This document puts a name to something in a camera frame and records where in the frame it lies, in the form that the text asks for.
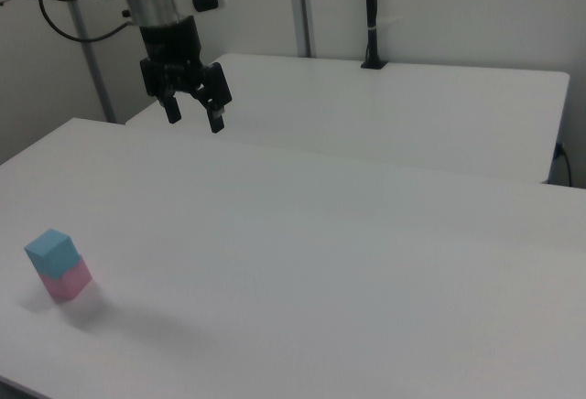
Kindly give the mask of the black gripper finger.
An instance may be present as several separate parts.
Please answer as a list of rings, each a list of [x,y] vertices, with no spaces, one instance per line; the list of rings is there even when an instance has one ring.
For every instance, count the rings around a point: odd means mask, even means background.
[[[178,104],[177,99],[175,98],[174,94],[166,96],[163,99],[163,108],[165,109],[165,112],[166,112],[166,115],[168,118],[168,122],[170,124],[175,124],[181,120],[181,118],[182,118],[181,111],[180,111],[179,104]]]
[[[217,134],[224,128],[224,107],[233,98],[220,63],[202,67],[200,76],[201,86],[195,91],[195,99],[205,108],[211,131]]]

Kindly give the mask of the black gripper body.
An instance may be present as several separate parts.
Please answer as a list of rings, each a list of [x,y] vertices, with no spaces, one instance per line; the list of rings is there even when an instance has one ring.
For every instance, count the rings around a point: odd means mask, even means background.
[[[140,27],[147,57],[140,61],[148,95],[164,100],[175,92],[218,99],[218,66],[201,62],[201,42],[193,16],[162,27]]]

